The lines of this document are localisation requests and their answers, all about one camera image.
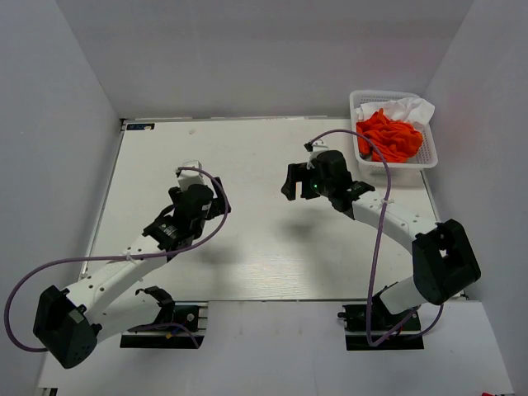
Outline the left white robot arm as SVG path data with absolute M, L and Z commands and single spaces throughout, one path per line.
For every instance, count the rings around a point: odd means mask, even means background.
M 120 256 L 102 257 L 103 266 L 71 285 L 52 285 L 40 294 L 33 333 L 64 369 L 80 365 L 96 346 L 132 328 L 169 327 L 175 300 L 165 290 L 141 286 L 149 273 L 211 237 L 206 222 L 227 219 L 231 208 L 220 178 L 198 169 L 177 171 L 169 191 L 172 204 L 147 225 Z

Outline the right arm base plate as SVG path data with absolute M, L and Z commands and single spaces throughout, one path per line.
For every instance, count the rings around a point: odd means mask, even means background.
M 344 325 L 345 343 L 348 351 L 417 351 L 424 349 L 420 318 L 416 312 L 403 311 L 397 315 L 378 313 L 373 309 L 370 331 L 372 341 L 375 342 L 389 332 L 406 316 L 412 317 L 396 327 L 389 337 L 376 347 L 370 346 L 366 337 L 366 304 L 346 304 L 337 313 L 337 319 Z

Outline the white t shirt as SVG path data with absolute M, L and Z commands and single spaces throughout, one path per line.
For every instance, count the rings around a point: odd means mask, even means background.
M 359 121 L 363 121 L 371 118 L 379 110 L 391 120 L 400 120 L 413 126 L 426 126 L 434 115 L 435 106 L 422 98 L 405 97 L 398 100 L 364 103 L 354 109 L 354 114 Z

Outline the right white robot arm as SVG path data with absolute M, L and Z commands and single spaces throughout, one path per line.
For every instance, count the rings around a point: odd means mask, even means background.
M 374 294 L 365 311 L 381 328 L 393 328 L 422 304 L 444 304 L 481 276 L 461 223 L 453 219 L 437 223 L 389 202 L 372 185 L 354 180 L 337 150 L 323 150 L 306 163 L 291 163 L 281 192 L 288 200 L 324 197 L 334 210 L 381 229 L 411 254 L 412 275 Z

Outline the orange t shirt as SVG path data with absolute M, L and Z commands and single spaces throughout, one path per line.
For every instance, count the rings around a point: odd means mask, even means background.
M 371 141 L 387 163 L 407 162 L 423 143 L 421 132 L 407 122 L 389 119 L 382 110 L 356 122 L 356 132 Z

